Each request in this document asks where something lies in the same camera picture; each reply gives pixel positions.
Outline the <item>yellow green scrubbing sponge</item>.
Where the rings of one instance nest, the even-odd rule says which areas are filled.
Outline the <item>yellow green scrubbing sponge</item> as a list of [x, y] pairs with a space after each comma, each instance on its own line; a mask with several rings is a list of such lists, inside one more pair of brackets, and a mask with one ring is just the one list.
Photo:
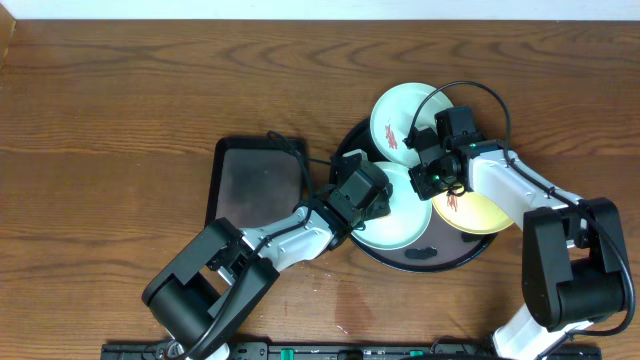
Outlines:
[[390, 216], [391, 216], [391, 214], [388, 213], [388, 214], [384, 214], [384, 215], [381, 215], [381, 216], [377, 216], [377, 217], [371, 218], [370, 220], [381, 220], [381, 219], [389, 218]]

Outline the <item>light green plate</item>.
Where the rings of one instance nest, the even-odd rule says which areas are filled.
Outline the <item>light green plate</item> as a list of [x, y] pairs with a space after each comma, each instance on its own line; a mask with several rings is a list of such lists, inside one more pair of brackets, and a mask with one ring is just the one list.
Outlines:
[[370, 118], [370, 134], [380, 153], [394, 163], [411, 168], [419, 156], [403, 140], [420, 103], [435, 87], [424, 83], [403, 83], [387, 90], [376, 102]]
[[396, 250], [415, 242], [427, 229], [432, 214], [432, 202], [422, 201], [414, 191], [408, 168], [393, 162], [375, 162], [392, 185], [390, 214], [364, 222], [363, 230], [354, 230], [352, 237], [377, 250]]

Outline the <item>yellow plate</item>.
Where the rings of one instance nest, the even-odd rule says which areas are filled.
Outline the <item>yellow plate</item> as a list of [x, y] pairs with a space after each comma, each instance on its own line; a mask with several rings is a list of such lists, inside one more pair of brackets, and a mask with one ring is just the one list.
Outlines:
[[487, 235], [500, 232], [514, 223], [494, 202], [475, 192], [460, 197], [443, 193], [431, 201], [439, 216], [462, 232]]

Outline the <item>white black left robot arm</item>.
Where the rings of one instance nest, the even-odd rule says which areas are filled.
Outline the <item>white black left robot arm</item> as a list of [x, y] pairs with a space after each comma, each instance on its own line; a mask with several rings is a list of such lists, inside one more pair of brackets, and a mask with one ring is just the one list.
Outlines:
[[362, 154], [340, 165], [340, 182], [283, 220], [249, 229], [215, 220], [147, 285], [141, 300], [181, 347], [181, 358], [207, 359], [223, 349], [283, 270], [389, 214], [392, 184], [383, 170]]

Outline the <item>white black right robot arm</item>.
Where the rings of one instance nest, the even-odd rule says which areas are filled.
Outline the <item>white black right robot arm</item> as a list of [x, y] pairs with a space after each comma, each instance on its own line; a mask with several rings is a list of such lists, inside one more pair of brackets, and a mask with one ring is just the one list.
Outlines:
[[523, 232], [524, 304], [491, 336], [497, 356], [545, 359], [574, 336], [624, 331], [636, 294], [617, 207], [555, 187], [524, 165], [508, 140], [487, 140], [468, 107], [435, 116], [434, 127], [409, 127], [420, 162], [411, 184], [428, 200], [477, 193]]

